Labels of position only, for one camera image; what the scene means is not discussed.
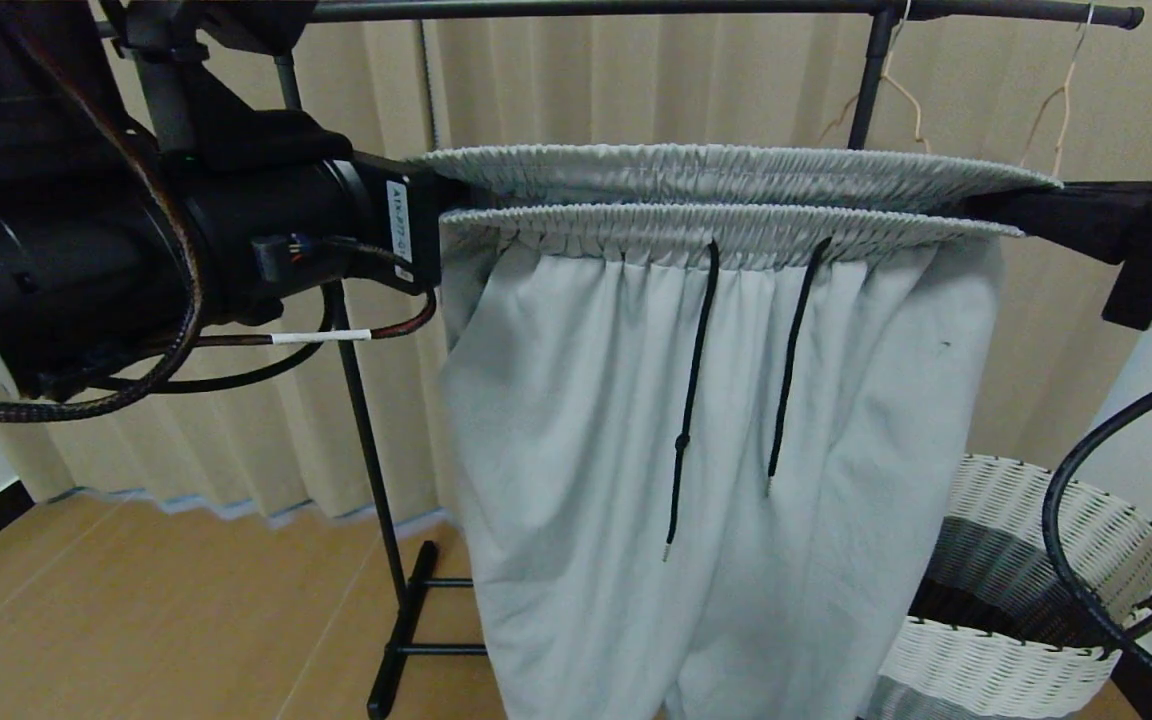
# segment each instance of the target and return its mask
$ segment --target beige curtain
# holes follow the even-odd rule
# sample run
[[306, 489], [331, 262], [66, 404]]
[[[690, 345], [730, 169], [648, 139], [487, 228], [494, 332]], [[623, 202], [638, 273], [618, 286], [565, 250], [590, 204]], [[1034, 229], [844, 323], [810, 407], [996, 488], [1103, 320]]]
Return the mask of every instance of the beige curtain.
[[[1152, 3], [1135, 31], [1093, 26], [1079, 53], [1066, 179], [1152, 179]], [[440, 145], [735, 142], [841, 147], [863, 15], [426, 22]], [[1060, 86], [1073, 24], [942, 18], [901, 33], [893, 77], [922, 103], [935, 152], [1015, 162]], [[1049, 170], [1060, 101], [1029, 165]], [[870, 147], [922, 151], [884, 86]], [[1033, 238], [1007, 247], [1005, 311], [969, 448], [1053, 464], [1087, 429], [1135, 333], [1101, 323], [1115, 270]]]
[[[1074, 77], [1067, 179], [1152, 179], [1152, 3], [1131, 32], [1092, 28]], [[820, 132], [854, 94], [867, 18], [746, 15], [670, 18], [444, 20], [311, 26], [296, 50], [306, 108], [378, 154], [500, 142], [846, 142]], [[923, 105], [937, 152], [1016, 161], [1043, 98], [1059, 86], [1074, 26], [943, 18], [900, 37], [893, 76]], [[210, 67], [259, 108], [280, 106], [273, 65], [214, 47]], [[113, 59], [132, 114], [145, 120], [131, 65]], [[1049, 169], [1060, 124], [1048, 111], [1032, 167]], [[914, 114], [884, 88], [871, 147], [918, 151]], [[1134, 333], [1098, 320], [1114, 270], [1037, 240], [1011, 242], [1005, 312], [970, 450], [1053, 464], [1087, 426]], [[411, 313], [404, 297], [349, 287], [357, 325]], [[282, 328], [316, 325], [314, 293], [288, 304]], [[381, 462], [400, 518], [449, 505], [435, 370], [442, 332], [362, 343]], [[228, 374], [275, 351], [200, 350], [183, 377]], [[262, 511], [303, 500], [329, 515], [370, 502], [338, 355], [251, 388], [152, 397], [121, 414], [51, 427], [0, 427], [38, 498], [74, 486], [147, 488], [159, 498], [252, 498]]]

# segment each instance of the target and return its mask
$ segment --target white label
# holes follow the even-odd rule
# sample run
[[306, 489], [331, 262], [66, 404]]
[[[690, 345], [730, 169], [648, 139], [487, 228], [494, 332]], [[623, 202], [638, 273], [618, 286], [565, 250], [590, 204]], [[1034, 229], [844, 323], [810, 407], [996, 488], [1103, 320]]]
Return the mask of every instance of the white label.
[[[385, 195], [389, 197], [389, 241], [394, 245], [394, 255], [399, 258], [412, 260], [412, 228], [411, 219], [407, 217], [407, 185], [401, 182], [385, 181]], [[411, 273], [407, 270], [394, 268], [394, 274], [412, 282]]]

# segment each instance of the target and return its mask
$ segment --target tile grout line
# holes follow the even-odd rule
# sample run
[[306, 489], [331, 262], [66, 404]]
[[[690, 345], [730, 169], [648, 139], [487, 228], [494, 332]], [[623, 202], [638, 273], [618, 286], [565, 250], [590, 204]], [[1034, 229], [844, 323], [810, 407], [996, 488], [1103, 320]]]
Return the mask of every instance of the tile grout line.
[[344, 609], [344, 602], [349, 598], [349, 593], [353, 592], [353, 588], [358, 583], [358, 578], [362, 577], [362, 570], [367, 566], [367, 561], [376, 553], [376, 546], [380, 544], [380, 532], [376, 532], [376, 537], [371, 539], [371, 546], [367, 548], [366, 555], [362, 556], [362, 562], [358, 564], [358, 569], [353, 571], [353, 577], [349, 578], [349, 584], [346, 585], [344, 592], [340, 593], [340, 600], [338, 606], [332, 612], [332, 616], [328, 617], [326, 624], [323, 626], [323, 632], [319, 632], [319, 639], [314, 643], [314, 646], [310, 649], [310, 653], [305, 657], [305, 665], [301, 666], [301, 672], [296, 675], [296, 680], [291, 683], [291, 689], [288, 689], [287, 697], [283, 699], [283, 706], [278, 708], [278, 715], [274, 715], [274, 720], [283, 720], [283, 713], [287, 712], [289, 705], [291, 705], [291, 698], [296, 696], [297, 689], [301, 688], [301, 682], [305, 679], [305, 675], [310, 670], [310, 665], [314, 661], [314, 657], [319, 653], [319, 647], [323, 647], [323, 643], [328, 638], [328, 632], [332, 632], [332, 626], [335, 624], [335, 619], [340, 615], [340, 611]]
[[20, 588], [15, 589], [15, 591], [12, 594], [6, 597], [5, 600], [0, 602], [0, 611], [2, 611], [3, 607], [10, 605], [10, 602], [14, 601], [15, 598], [20, 597], [20, 593], [26, 591], [26, 588], [29, 588], [29, 585], [32, 585], [36, 579], [40, 578], [41, 575], [45, 574], [47, 570], [50, 570], [53, 564], [60, 562], [61, 558], [68, 555], [69, 551], [73, 550], [74, 546], [77, 546], [79, 541], [83, 541], [83, 538], [86, 538], [92, 533], [92, 530], [96, 530], [98, 526], [100, 526], [101, 523], [104, 523], [105, 520], [108, 520], [111, 515], [114, 515], [114, 511], [118, 511], [119, 507], [122, 507], [124, 502], [127, 502], [126, 499], [120, 500], [118, 503], [114, 505], [114, 507], [111, 507], [109, 510], [106, 511], [104, 515], [101, 515], [99, 520], [97, 520], [94, 523], [91, 524], [91, 526], [89, 526], [86, 530], [83, 530], [83, 532], [78, 537], [71, 539], [71, 541], [68, 541], [65, 545], [65, 547], [60, 548], [60, 551], [56, 552], [55, 556], [52, 558], [50, 561], [47, 561], [45, 566], [35, 570], [32, 575], [29, 575], [26, 582], [20, 583]]

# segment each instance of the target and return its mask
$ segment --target beige hanger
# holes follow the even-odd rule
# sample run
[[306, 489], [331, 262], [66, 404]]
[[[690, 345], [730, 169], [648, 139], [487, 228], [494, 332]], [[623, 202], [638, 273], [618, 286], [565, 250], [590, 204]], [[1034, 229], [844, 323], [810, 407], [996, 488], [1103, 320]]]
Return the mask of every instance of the beige hanger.
[[[914, 8], [914, 0], [905, 0], [905, 14], [901, 15], [900, 23], [896, 24], [895, 31], [892, 31], [890, 45], [887, 47], [887, 58], [882, 61], [882, 73], [879, 74], [878, 82], [886, 82], [887, 85], [895, 88], [896, 91], [903, 94], [905, 100], [909, 100], [909, 104], [914, 106], [914, 141], [922, 143], [923, 150], [931, 154], [932, 143], [929, 142], [927, 138], [923, 137], [923, 105], [919, 105], [918, 99], [914, 97], [914, 92], [905, 90], [905, 86], [901, 85], [900, 82], [896, 82], [896, 78], [893, 78], [888, 71], [890, 69], [892, 59], [896, 55], [896, 40], [900, 38], [900, 31], [905, 29], [905, 22], [909, 20], [910, 8]], [[832, 131], [833, 128], [842, 126], [847, 119], [847, 112], [851, 109], [851, 107], [856, 104], [856, 100], [859, 100], [859, 98], [861, 94], [858, 92], [857, 94], [852, 94], [851, 99], [847, 100], [844, 105], [842, 105], [842, 111], [838, 113], [838, 118], [833, 119], [831, 123], [824, 127], [824, 131], [820, 132], [820, 138], [817, 142], [818, 145], [820, 142], [824, 142], [824, 137], [829, 135], [829, 131]]]
[[1052, 177], [1060, 176], [1060, 164], [1061, 158], [1064, 156], [1064, 137], [1069, 132], [1069, 115], [1070, 115], [1070, 99], [1069, 99], [1069, 86], [1070, 82], [1074, 79], [1074, 68], [1078, 65], [1078, 51], [1083, 50], [1083, 41], [1087, 39], [1087, 29], [1092, 26], [1092, 15], [1096, 13], [1096, 3], [1087, 3], [1087, 22], [1079, 24], [1078, 32], [1078, 44], [1074, 45], [1074, 55], [1069, 59], [1069, 70], [1064, 74], [1064, 83], [1061, 83], [1060, 88], [1052, 91], [1052, 94], [1047, 96], [1046, 100], [1043, 100], [1043, 105], [1038, 108], [1038, 115], [1034, 118], [1034, 123], [1029, 128], [1029, 138], [1025, 141], [1025, 151], [1020, 156], [1021, 168], [1025, 167], [1025, 160], [1029, 158], [1029, 150], [1033, 146], [1034, 135], [1038, 134], [1038, 123], [1043, 121], [1043, 113], [1046, 113], [1047, 106], [1051, 105], [1052, 100], [1056, 100], [1060, 96], [1064, 99], [1064, 118], [1061, 118], [1060, 122], [1060, 135], [1056, 136], [1056, 159], [1052, 164]]

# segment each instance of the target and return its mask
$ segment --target white wicker basket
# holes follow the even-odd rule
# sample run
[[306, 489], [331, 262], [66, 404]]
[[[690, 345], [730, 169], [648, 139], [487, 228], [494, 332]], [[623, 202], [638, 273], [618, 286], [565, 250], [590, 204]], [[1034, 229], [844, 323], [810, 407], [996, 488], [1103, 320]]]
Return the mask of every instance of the white wicker basket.
[[[1100, 647], [1044, 555], [1049, 477], [1016, 460], [964, 457], [916, 616], [882, 665], [865, 720], [1070, 717], [1100, 691], [1120, 653]], [[1061, 535], [1120, 623], [1151, 615], [1138, 606], [1152, 597], [1152, 521], [1075, 483]]]

